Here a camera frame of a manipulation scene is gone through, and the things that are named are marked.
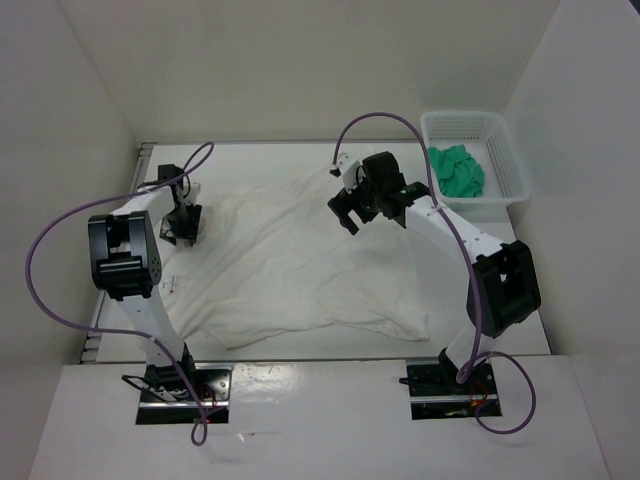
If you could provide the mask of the green tank top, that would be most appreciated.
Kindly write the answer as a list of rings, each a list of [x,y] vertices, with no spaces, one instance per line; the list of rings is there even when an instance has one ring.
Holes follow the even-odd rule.
[[[483,195],[485,172],[464,145],[429,147],[428,154],[442,195],[450,198]]]

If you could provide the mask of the white plastic basket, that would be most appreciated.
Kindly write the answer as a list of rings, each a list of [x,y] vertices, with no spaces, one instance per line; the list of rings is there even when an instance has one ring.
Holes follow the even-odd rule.
[[[530,197],[522,161],[501,115],[482,111],[427,112],[421,115],[420,125],[427,151],[429,147],[464,145],[485,172],[482,196],[450,198],[441,194],[430,163],[432,190],[451,208],[507,207]]]

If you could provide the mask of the white tank top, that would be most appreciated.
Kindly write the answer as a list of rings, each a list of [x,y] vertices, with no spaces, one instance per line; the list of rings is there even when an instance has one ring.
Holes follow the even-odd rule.
[[[202,235],[163,259],[159,291],[178,334],[227,350],[338,325],[427,340],[406,232],[378,218],[349,233],[328,208],[331,194],[318,170],[203,194]]]

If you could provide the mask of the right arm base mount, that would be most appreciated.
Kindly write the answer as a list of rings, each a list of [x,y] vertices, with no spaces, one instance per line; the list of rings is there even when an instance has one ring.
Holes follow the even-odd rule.
[[[398,382],[408,389],[413,420],[500,417],[498,389],[492,366],[483,360],[470,378],[456,381],[454,365],[441,352],[436,360],[410,361]]]

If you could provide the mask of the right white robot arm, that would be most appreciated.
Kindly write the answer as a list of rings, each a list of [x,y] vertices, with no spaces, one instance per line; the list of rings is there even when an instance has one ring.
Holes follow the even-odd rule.
[[[363,160],[341,154],[330,173],[343,187],[328,207],[351,234],[383,216],[426,238],[466,268],[468,321],[439,354],[437,370],[444,390],[461,392],[489,358],[493,341],[541,305],[530,248],[482,231],[439,203],[427,185],[406,182],[389,152]]]

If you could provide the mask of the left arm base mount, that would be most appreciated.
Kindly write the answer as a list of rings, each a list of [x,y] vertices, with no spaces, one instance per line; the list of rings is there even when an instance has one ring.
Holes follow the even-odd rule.
[[[194,389],[206,410],[207,423],[227,424],[232,386],[231,365],[200,363],[196,368],[199,377]],[[168,390],[154,387],[148,374],[124,374],[121,380],[139,392],[137,425],[179,425],[199,421],[199,410],[186,388]]]

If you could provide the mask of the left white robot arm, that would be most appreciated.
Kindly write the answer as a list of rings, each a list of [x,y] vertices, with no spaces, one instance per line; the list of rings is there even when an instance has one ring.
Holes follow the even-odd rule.
[[[141,340],[148,384],[183,400],[197,391],[199,375],[160,297],[163,268],[157,241],[194,245],[202,207],[195,203],[198,191],[181,178],[182,168],[164,164],[157,173],[121,208],[89,219],[91,275],[133,328],[149,336]]]

